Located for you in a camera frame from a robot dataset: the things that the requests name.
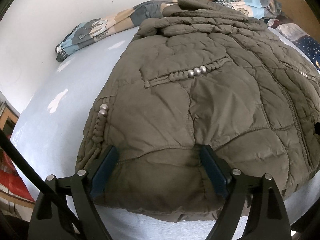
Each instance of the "bed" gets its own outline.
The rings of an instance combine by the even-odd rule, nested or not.
[[[35,93],[21,114],[11,141],[42,179],[49,174],[55,174],[57,178],[74,174],[88,112],[137,29],[114,34],[72,54]],[[284,43],[299,51],[276,30],[271,31],[280,36]],[[18,172],[30,194],[36,199],[39,190],[23,173]],[[319,183],[320,172],[285,200],[291,224],[320,197]],[[68,199],[68,205],[75,210],[71,198]],[[215,223],[171,223],[126,210],[101,206],[96,208],[113,239],[205,239]],[[241,237],[246,220],[247,217],[240,219],[234,239]]]

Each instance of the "silver bead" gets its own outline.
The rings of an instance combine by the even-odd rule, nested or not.
[[[108,110],[109,110],[109,106],[107,106],[106,104],[102,104],[102,105],[100,106],[100,110],[106,110],[106,111],[108,111]]]
[[[101,116],[106,117],[107,114],[108,114],[108,112],[107,112],[106,110],[101,109],[101,110],[98,112],[98,117],[101,117]]]
[[[52,175],[52,174],[47,177],[48,181],[53,180],[53,179],[54,179],[54,175]]]
[[[197,67],[195,67],[195,68],[193,69],[193,72],[195,73],[195,76],[196,76],[196,77],[201,75],[201,71],[200,71],[200,69],[197,68]]]
[[[202,74],[207,72],[207,69],[205,68],[205,66],[200,66],[199,69]]]
[[[193,77],[195,73],[193,72],[192,69],[188,70],[188,77]]]
[[[266,179],[268,180],[272,180],[272,176],[269,173],[264,174],[264,176],[266,177]]]
[[[78,176],[83,176],[83,175],[85,175],[85,173],[86,173],[85,170],[79,170],[79,171],[77,172]]]
[[[233,173],[234,175],[239,176],[239,175],[241,174],[241,171],[240,171],[239,169],[233,169],[232,173]]]

